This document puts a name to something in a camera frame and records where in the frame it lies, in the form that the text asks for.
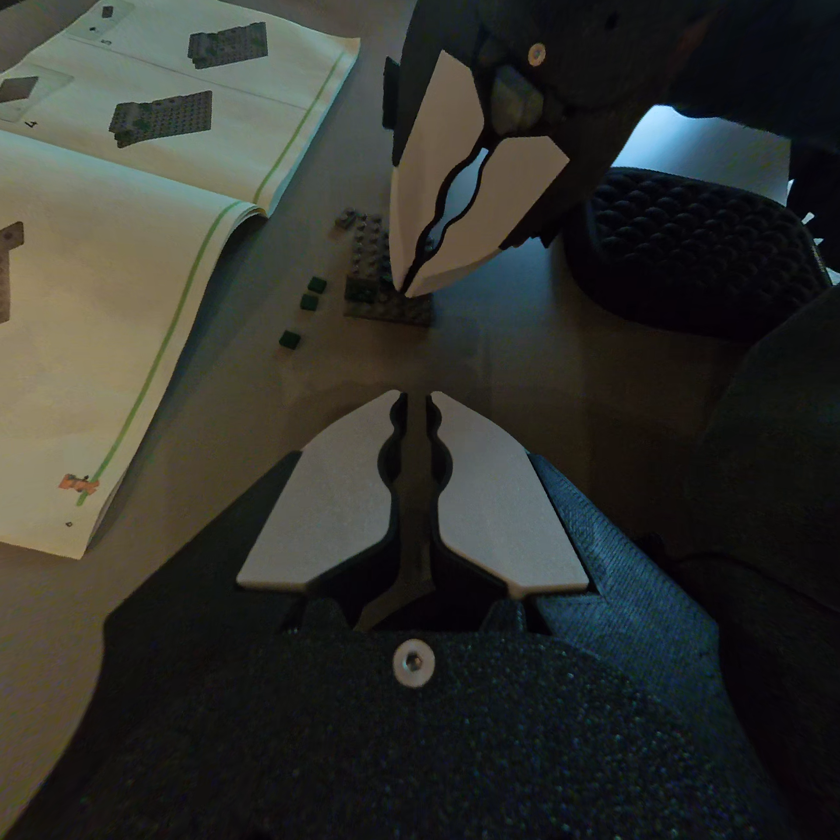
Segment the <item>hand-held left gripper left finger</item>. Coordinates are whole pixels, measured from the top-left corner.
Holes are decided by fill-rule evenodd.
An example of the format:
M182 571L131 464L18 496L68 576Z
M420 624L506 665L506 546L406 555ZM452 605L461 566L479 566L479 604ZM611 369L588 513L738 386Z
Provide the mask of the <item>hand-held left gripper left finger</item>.
M396 536L407 394L387 391L301 450L239 571L241 587L313 587Z

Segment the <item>grey toy brick assembly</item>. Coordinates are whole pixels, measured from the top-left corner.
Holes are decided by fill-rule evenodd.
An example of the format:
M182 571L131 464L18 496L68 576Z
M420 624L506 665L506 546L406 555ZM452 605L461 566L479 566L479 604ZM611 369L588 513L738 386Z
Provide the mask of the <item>grey toy brick assembly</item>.
M382 216L361 213L349 206L337 216L334 224L352 235L350 266L343 292L344 316L430 328L435 315L433 296L409 298L395 287L390 235Z

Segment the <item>open building instruction booklet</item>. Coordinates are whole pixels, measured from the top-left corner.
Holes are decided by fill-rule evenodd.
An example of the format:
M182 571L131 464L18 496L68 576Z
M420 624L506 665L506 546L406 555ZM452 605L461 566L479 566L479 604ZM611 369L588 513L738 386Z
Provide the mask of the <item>open building instruction booklet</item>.
M360 48L96 2L2 73L2 543L82 557L228 239L275 212Z

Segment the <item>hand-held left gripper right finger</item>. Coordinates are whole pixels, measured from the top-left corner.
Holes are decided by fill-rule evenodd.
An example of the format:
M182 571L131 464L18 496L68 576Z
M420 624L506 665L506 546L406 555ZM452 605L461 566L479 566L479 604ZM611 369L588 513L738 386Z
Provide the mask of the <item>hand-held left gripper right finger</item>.
M590 579L529 457L505 429L443 392L429 396L442 445L443 548L510 597L580 594Z

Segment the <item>dark green sweatshirt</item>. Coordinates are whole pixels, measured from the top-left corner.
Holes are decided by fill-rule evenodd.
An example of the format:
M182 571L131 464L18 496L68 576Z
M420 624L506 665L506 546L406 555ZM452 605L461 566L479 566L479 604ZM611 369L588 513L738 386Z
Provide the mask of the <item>dark green sweatshirt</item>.
M759 342L689 473L676 577L719 624L742 725L803 838L838 838L839 289Z

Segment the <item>black dimpled cushion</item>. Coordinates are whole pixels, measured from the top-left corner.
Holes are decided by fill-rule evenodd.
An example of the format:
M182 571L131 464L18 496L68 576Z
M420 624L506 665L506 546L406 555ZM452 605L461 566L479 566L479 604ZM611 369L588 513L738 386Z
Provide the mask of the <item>black dimpled cushion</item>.
M562 239L593 302L675 333L756 343L833 287L786 206L681 175L610 169L568 213Z

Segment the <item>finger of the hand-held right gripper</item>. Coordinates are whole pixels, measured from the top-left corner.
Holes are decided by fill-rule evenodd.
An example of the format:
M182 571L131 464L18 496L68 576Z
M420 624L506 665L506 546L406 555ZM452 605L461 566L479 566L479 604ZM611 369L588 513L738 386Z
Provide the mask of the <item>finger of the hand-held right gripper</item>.
M442 290L494 259L569 161L548 136L499 142L479 168L469 205L444 227L437 248L407 285L406 297Z
M392 277L401 293L421 293L427 235L449 185L476 156L484 124L472 71L442 50L392 173Z

